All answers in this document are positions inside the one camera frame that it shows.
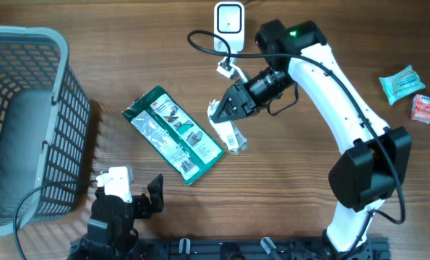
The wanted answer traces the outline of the teal tissue pack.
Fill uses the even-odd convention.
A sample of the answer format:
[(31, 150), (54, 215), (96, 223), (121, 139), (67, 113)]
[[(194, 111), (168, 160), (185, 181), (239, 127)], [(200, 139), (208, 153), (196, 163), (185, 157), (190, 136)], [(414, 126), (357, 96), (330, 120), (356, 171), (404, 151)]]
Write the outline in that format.
[(380, 77), (379, 81), (390, 105), (426, 87), (411, 65), (395, 75)]

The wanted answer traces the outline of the red small packet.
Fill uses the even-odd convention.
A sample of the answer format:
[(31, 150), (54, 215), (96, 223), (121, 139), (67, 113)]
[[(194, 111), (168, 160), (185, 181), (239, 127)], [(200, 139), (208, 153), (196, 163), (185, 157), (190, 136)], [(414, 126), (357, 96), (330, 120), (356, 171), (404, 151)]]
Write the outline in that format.
[(430, 97), (421, 94), (414, 96), (411, 119), (430, 124)]

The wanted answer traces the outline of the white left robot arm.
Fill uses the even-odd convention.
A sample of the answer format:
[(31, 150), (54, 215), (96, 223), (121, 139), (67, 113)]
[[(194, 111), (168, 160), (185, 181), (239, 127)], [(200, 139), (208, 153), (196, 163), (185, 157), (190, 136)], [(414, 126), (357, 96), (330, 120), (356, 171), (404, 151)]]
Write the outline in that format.
[(134, 195), (128, 203), (98, 188), (87, 233), (70, 243), (67, 260), (148, 259), (145, 246), (139, 243), (134, 221), (150, 219), (163, 211), (163, 176), (155, 177), (147, 190), (147, 194)]

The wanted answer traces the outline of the green 3M package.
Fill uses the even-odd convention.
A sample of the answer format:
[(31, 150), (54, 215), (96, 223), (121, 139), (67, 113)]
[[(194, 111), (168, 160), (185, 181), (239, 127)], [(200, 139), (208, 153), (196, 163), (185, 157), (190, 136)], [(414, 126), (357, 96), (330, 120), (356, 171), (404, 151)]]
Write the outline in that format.
[(210, 170), (223, 148), (160, 86), (122, 111), (187, 185)]

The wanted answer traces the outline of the white small sachet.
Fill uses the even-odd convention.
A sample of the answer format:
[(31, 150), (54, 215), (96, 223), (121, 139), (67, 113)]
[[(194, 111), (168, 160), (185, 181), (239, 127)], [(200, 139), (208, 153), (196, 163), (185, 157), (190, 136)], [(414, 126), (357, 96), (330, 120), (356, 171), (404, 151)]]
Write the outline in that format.
[(248, 147), (248, 139), (240, 132), (238, 127), (232, 121), (215, 123), (212, 116), (219, 106), (219, 101), (213, 100), (209, 102), (207, 108), (207, 117), (210, 125), (214, 128), (220, 139), (225, 144), (227, 150), (233, 154), (239, 154)]

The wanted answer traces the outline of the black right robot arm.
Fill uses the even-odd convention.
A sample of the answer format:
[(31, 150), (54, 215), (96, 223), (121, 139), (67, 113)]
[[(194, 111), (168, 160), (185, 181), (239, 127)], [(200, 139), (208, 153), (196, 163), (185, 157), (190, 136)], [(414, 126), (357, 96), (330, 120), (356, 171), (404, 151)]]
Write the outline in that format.
[(410, 134), (403, 127), (390, 128), (370, 109), (337, 65), (314, 22), (285, 27), (275, 19), (260, 27), (255, 41), (267, 68), (229, 87), (212, 120), (222, 123), (253, 116), (269, 108), (289, 86), (301, 86), (341, 154), (328, 177), (337, 207), (324, 238), (336, 258), (357, 254), (365, 245), (372, 217), (386, 199), (402, 194)]

